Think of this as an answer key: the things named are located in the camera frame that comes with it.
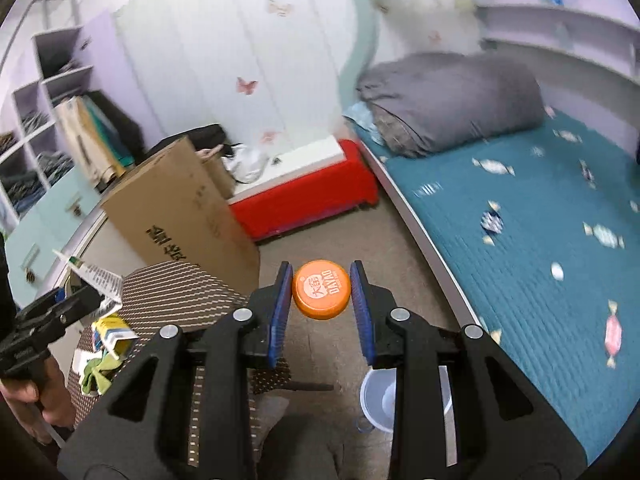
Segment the person's left hand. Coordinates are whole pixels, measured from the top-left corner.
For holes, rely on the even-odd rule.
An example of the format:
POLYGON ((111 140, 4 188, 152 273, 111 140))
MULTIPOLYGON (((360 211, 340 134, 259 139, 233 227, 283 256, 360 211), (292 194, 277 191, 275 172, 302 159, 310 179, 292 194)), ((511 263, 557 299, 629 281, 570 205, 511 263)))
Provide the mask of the person's left hand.
POLYGON ((47 380, 39 388, 31 380, 2 379, 1 393, 13 415, 41 444, 53 441, 43 422, 60 428, 74 426, 76 410, 58 361, 49 356, 43 363, 47 380))

